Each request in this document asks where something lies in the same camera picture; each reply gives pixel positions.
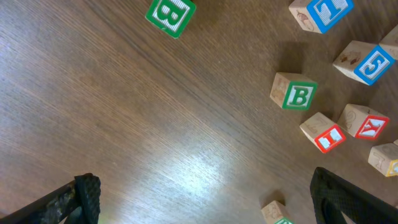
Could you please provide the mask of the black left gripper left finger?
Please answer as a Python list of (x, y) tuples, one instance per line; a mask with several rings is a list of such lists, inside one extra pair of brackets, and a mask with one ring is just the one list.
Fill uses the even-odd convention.
[(1, 223), (97, 224), (100, 214), (100, 178), (87, 173), (1, 218)]

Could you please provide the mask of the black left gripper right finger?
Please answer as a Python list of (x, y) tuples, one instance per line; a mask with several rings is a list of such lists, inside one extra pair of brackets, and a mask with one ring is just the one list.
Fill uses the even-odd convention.
[(323, 167), (317, 167), (310, 183), (318, 224), (397, 223), (397, 209)]

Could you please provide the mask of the green R block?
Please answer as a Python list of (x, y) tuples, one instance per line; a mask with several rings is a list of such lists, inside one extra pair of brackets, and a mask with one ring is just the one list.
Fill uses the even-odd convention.
[(284, 205), (274, 200), (261, 209), (266, 224), (293, 224)]

